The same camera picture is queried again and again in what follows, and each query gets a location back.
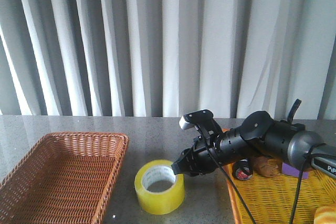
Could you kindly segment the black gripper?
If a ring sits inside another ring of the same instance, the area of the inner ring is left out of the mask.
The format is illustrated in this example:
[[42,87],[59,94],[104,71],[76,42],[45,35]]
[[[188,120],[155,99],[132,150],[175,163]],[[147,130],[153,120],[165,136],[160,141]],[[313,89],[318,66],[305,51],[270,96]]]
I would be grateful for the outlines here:
[[172,163],[171,168],[175,175],[185,174],[190,177],[212,173],[223,162],[216,152],[216,140],[220,140],[223,133],[211,134],[209,138],[199,135],[194,139],[192,147],[185,149],[180,157]]

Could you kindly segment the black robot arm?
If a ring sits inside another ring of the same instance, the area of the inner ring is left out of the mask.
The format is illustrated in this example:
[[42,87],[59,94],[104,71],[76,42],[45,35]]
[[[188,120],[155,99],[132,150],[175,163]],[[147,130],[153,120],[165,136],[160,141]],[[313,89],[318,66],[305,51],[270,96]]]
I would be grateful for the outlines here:
[[198,176],[218,166],[242,159],[264,156],[274,158],[305,172],[318,169],[335,177],[335,147],[326,144],[316,132],[303,124],[275,121],[266,111],[249,115],[241,126],[224,132],[210,110],[181,117],[180,127],[195,128],[200,135],[172,164],[174,174]]

